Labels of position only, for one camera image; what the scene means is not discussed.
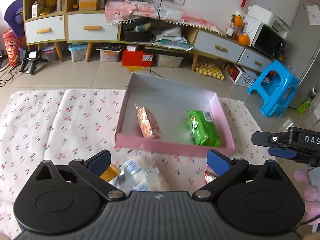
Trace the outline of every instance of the floor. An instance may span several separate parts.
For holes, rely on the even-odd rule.
[[[290,125],[303,128],[303,121],[307,114],[299,115],[295,109],[288,109],[281,119],[276,116],[272,118],[264,117],[259,111],[262,99],[257,94],[249,95],[246,92],[246,88],[234,85],[226,75],[225,80],[221,81],[192,72],[191,62],[183,62],[182,65],[180,68],[153,67],[152,70],[164,78],[215,91],[219,97],[243,101],[263,131],[285,131]],[[1,79],[5,80],[6,77],[9,77],[9,75],[5,74]],[[68,58],[62,63],[53,61],[43,65],[34,75],[17,74],[12,81],[0,88],[0,112],[5,108],[11,93],[18,90],[57,88],[125,89],[129,78],[128,69],[121,67],[120,63],[100,62],[99,58],[95,56],[91,58],[90,62],[72,62]],[[296,182],[293,174],[295,170],[306,169],[307,166],[281,158],[278,159],[278,162],[299,193],[303,195],[305,184]],[[306,232],[310,232],[310,226],[302,226],[298,231],[304,235]]]

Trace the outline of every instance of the red box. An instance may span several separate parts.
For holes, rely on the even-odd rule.
[[[139,66],[151,67],[153,54],[145,53],[143,51],[129,51],[125,50],[122,55],[123,66]]]

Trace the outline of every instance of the stool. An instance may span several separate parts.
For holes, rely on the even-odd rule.
[[[269,84],[263,82],[263,79],[270,71],[277,74],[272,78]],[[260,111],[267,117],[271,117],[274,112],[278,112],[282,117],[284,111],[289,106],[291,100],[297,92],[299,80],[290,73],[279,61],[271,63],[255,80],[247,92],[250,94],[256,90],[263,99],[263,106]]]

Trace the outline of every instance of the refrigerator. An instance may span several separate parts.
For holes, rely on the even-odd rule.
[[[320,78],[320,25],[310,25],[307,5],[317,4],[311,0],[301,0],[282,61],[300,80],[290,104],[293,108],[303,102]]]

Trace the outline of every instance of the white drawer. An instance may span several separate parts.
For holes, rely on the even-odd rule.
[[[222,37],[199,31],[194,44],[196,50],[238,62],[244,48]]]
[[[116,41],[119,25],[108,25],[104,13],[68,16],[69,41]],[[98,30],[85,30],[94,27]]]
[[[272,63],[272,61],[252,50],[245,49],[238,63],[258,72],[262,72]]]
[[[54,16],[26,22],[26,37],[28,44],[64,39],[64,16]]]

